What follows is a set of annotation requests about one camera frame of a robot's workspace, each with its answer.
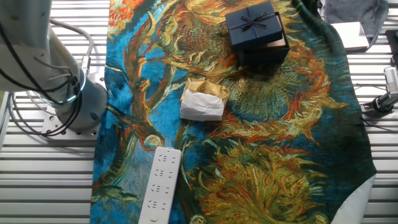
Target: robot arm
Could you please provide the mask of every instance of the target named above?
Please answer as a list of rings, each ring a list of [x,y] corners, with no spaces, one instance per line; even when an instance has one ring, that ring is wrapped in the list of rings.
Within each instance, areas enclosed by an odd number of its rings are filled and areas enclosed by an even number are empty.
[[[0,1],[0,90],[34,90],[66,128],[91,128],[103,117],[108,94],[87,78],[90,58],[83,57],[81,68],[53,32],[50,7],[50,0]]]
[[[378,112],[390,112],[394,104],[398,102],[398,73],[396,67],[388,67],[384,69],[384,76],[387,83],[387,93],[376,97],[372,102],[362,105],[362,111],[368,112],[376,110]]]

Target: black cable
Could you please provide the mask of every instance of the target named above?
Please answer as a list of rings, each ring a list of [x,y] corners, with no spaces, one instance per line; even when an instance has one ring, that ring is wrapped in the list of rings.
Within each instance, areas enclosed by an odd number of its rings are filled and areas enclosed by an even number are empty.
[[[52,101],[52,103],[56,104],[56,105],[64,105],[67,101],[68,101],[68,96],[65,97],[65,99],[62,102],[58,102],[57,100],[53,99],[49,94],[47,94],[47,92],[37,83],[37,81],[34,79],[34,77],[29,73],[29,71],[26,69],[25,65],[22,63],[21,59],[19,58],[18,54],[16,53],[16,51],[14,50],[14,48],[12,47],[9,39],[7,38],[6,33],[4,32],[4,29],[0,23],[0,36],[2,37],[4,43],[6,44],[8,50],[10,51],[10,53],[12,54],[12,56],[14,57],[15,61],[18,63],[18,65],[20,66],[20,68],[22,69],[22,71],[25,73],[26,77],[34,84],[34,86],[38,89],[37,92],[43,94],[47,99],[49,99],[50,101]]]
[[[383,128],[383,127],[380,127],[380,126],[371,125],[371,124],[369,124],[367,121],[365,121],[365,119],[363,119],[363,117],[361,117],[361,120],[362,120],[363,122],[365,122],[369,127],[380,128],[380,129],[383,129],[383,130],[385,130],[385,131],[393,131],[393,130],[388,129],[388,128]]]
[[[14,84],[14,85],[16,85],[16,86],[18,86],[18,87],[25,88],[25,89],[32,90],[32,91],[40,91],[40,90],[35,89],[35,88],[32,88],[32,87],[30,87],[30,86],[23,85],[23,84],[19,83],[18,81],[12,79],[10,76],[8,76],[8,75],[4,72],[1,68],[0,68],[0,75],[2,75],[4,78],[6,78],[6,80],[10,81],[12,84]],[[47,91],[47,92],[54,92],[54,91],[57,91],[57,90],[61,89],[62,87],[64,87],[66,84],[68,84],[68,83],[70,83],[70,82],[71,82],[71,77],[68,78],[68,79],[67,79],[64,83],[62,83],[60,86],[58,86],[58,87],[56,87],[56,88],[53,88],[53,89],[45,90],[45,91]]]
[[[79,92],[78,87],[74,88],[74,91],[75,91],[74,94],[77,94]],[[70,125],[76,120],[78,114],[80,113],[81,103],[82,103],[82,93],[80,93],[77,96],[77,99],[75,99],[74,104],[73,104],[72,113],[68,117],[68,119],[66,120],[66,122],[64,124],[62,124],[59,128],[57,128],[57,129],[55,129],[53,131],[50,131],[48,133],[41,133],[41,132],[35,130],[33,127],[31,127],[29,124],[27,124],[23,120],[23,118],[22,118],[22,116],[21,116],[21,114],[19,112],[19,108],[17,107],[16,102],[14,101],[12,95],[10,95],[8,100],[7,100],[7,106],[8,106],[8,110],[10,112],[10,117],[11,117],[12,121],[16,124],[16,126],[18,128],[20,128],[23,132],[27,133],[27,134],[39,135],[39,136],[43,136],[43,137],[56,136],[58,134],[63,133],[64,131],[66,131],[70,127]],[[24,129],[20,124],[18,124],[17,119],[15,118],[14,114],[12,113],[12,110],[11,110],[12,106],[11,105],[14,105],[14,110],[16,111],[16,113],[17,113],[19,119],[21,120],[21,122],[23,122],[31,131],[28,131],[28,130]]]

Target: sunflower pattern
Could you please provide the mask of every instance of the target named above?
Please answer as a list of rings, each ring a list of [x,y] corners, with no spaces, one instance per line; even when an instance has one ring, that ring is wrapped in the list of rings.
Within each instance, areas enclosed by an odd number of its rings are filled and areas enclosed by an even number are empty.
[[[327,224],[375,174],[345,50],[311,0],[271,0],[291,50],[239,67],[225,14],[264,0],[115,0],[91,223],[137,223],[156,147],[182,151],[170,223]],[[188,77],[228,87],[220,122],[179,118]]]

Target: white cloth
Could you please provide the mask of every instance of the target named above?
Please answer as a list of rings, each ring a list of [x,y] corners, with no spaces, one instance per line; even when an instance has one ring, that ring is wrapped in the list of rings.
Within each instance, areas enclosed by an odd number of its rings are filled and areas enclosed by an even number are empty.
[[[221,121],[224,104],[220,97],[185,91],[180,105],[180,118],[194,121]]]

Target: white power strip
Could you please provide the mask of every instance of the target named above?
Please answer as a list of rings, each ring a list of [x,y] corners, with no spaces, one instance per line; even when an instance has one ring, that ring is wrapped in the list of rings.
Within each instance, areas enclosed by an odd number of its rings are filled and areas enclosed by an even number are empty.
[[[180,161],[181,151],[156,148],[138,224],[169,223]]]

